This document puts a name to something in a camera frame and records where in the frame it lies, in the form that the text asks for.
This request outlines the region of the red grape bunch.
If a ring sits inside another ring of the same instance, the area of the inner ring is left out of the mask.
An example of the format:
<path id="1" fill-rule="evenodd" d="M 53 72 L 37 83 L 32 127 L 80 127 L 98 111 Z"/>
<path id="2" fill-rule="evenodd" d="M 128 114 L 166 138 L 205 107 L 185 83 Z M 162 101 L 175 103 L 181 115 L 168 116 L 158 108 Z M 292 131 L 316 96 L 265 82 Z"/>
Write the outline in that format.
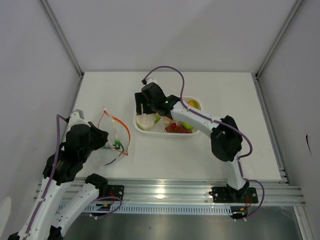
<path id="1" fill-rule="evenodd" d="M 175 133 L 175 134 L 191 134 L 192 130 L 185 129 L 181 124 L 177 124 L 175 122 L 170 122 L 165 130 L 167 133 Z"/>

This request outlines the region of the green yellow mango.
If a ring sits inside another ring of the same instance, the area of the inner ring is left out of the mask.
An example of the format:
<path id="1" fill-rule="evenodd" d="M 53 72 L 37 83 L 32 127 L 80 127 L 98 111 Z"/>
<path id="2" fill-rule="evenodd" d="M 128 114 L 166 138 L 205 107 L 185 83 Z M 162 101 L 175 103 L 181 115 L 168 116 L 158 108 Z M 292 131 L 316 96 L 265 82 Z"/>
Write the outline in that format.
<path id="1" fill-rule="evenodd" d="M 188 105 L 190 105 L 191 107 L 193 107 L 195 109 L 198 109 L 198 110 L 201 109 L 199 103 L 196 100 L 189 100 L 187 103 L 188 103 Z"/>

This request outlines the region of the clear orange zip top bag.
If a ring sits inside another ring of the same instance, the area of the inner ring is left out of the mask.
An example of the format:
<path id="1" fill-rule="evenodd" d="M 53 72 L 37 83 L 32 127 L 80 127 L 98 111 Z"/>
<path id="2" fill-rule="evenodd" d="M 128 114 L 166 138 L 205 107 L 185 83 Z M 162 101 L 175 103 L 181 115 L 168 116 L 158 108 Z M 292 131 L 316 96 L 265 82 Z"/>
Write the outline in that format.
<path id="1" fill-rule="evenodd" d="M 121 161 L 129 155 L 131 133 L 128 126 L 103 108 L 94 120 L 94 125 L 108 133 L 107 142 L 90 155 L 90 162 L 95 169 L 104 169 Z"/>

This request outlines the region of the green leafy vegetable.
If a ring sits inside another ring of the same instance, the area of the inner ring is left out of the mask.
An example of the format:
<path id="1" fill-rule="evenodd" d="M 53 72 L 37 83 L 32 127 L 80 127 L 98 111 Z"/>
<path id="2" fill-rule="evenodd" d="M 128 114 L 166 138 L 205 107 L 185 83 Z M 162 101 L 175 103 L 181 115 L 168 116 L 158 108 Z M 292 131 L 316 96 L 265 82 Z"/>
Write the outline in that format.
<path id="1" fill-rule="evenodd" d="M 104 167 L 117 163 L 127 156 L 125 147 L 119 139 L 116 139 L 112 144 L 107 143 L 102 149 L 106 158 Z"/>

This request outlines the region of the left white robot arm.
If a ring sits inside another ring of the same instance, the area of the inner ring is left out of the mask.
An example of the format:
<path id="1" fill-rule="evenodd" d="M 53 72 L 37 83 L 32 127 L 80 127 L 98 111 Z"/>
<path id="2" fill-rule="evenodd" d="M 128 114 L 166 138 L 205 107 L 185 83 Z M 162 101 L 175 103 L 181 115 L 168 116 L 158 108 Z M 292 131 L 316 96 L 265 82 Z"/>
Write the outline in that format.
<path id="1" fill-rule="evenodd" d="M 108 180 L 93 173 L 85 179 L 77 195 L 58 210 L 77 173 L 90 154 L 107 143 L 108 135 L 92 122 L 70 127 L 65 141 L 56 142 L 55 152 L 46 162 L 32 212 L 22 229 L 8 237 L 10 240 L 62 240 L 73 221 L 91 202 L 108 196 Z"/>

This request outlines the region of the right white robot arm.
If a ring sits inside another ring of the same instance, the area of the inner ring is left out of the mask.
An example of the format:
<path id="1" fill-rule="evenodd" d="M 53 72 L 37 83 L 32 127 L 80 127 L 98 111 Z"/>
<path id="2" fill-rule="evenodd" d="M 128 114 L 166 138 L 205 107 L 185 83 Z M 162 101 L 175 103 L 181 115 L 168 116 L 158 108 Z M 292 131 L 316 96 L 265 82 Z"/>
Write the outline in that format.
<path id="1" fill-rule="evenodd" d="M 187 123 L 208 136 L 212 154 L 225 163 L 229 198 L 239 202 L 246 197 L 249 182 L 243 177 L 239 160 L 249 155 L 241 155 L 242 142 L 249 139 L 239 131 L 231 116 L 214 118 L 195 107 L 187 106 L 181 97 L 166 96 L 154 82 L 136 92 L 134 99 L 137 115 L 158 113 L 162 117 Z"/>

